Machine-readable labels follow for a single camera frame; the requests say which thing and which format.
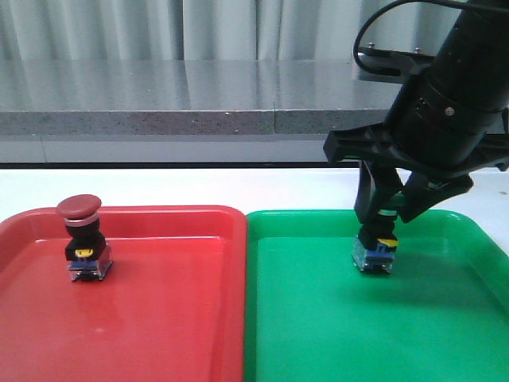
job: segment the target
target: red tray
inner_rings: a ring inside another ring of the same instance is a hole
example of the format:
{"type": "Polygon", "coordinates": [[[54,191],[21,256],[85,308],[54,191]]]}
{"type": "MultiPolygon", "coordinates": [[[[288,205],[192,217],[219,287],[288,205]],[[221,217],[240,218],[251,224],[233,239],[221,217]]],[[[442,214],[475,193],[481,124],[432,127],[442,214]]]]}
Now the red tray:
{"type": "Polygon", "coordinates": [[[0,380],[242,379],[246,217],[106,207],[107,277],[73,283],[55,209],[0,224],[0,380]]]}

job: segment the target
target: green plastic surface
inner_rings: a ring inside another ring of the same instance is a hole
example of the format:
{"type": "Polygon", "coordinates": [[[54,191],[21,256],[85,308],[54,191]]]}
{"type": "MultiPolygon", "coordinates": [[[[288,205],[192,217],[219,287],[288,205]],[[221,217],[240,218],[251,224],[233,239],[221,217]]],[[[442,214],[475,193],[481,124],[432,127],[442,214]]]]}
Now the green plastic surface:
{"type": "Polygon", "coordinates": [[[465,216],[397,223],[392,275],[353,211],[248,215],[245,381],[507,381],[509,258],[465,216]]]}

